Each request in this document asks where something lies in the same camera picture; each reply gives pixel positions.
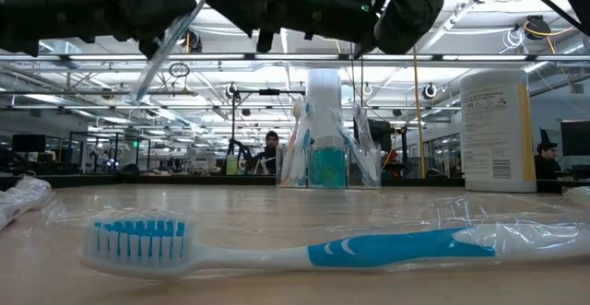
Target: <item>yellow pole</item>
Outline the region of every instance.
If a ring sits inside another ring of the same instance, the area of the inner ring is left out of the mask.
[[[422,140],[422,114],[420,113],[420,101],[418,94],[418,57],[414,46],[414,95],[416,98],[416,114],[418,116],[418,133],[420,139],[420,178],[426,178],[426,166],[424,165],[424,142]]]

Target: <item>blue liquid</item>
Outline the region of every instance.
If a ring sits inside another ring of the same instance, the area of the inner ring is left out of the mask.
[[[325,189],[347,187],[344,150],[336,147],[315,149],[309,168],[309,186]]]

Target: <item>white bottle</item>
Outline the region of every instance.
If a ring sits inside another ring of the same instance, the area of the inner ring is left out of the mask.
[[[462,162],[468,190],[537,190],[527,84],[523,70],[489,70],[461,80]]]

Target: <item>person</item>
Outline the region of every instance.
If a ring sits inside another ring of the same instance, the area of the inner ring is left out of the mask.
[[[266,134],[266,146],[265,151],[259,153],[254,157],[253,167],[258,164],[258,161],[262,163],[262,159],[265,160],[265,167],[268,174],[277,174],[277,146],[278,146],[278,135],[274,131],[269,131]]]
[[[557,144],[548,141],[541,142],[537,146],[538,155],[535,156],[535,172],[538,180],[557,180],[561,171],[557,163]]]

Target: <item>table surface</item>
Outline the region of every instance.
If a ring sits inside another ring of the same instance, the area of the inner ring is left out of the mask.
[[[95,186],[55,193],[49,208],[28,212],[0,232],[2,304],[563,305],[587,304],[590,296],[587,258],[380,273],[211,270],[174,282],[108,276],[77,261],[84,217],[114,208],[184,213],[197,221],[200,242],[264,249],[375,230],[433,229],[457,217],[500,221],[524,215],[542,222],[583,212],[563,197],[467,194],[458,188],[378,193],[190,185]]]

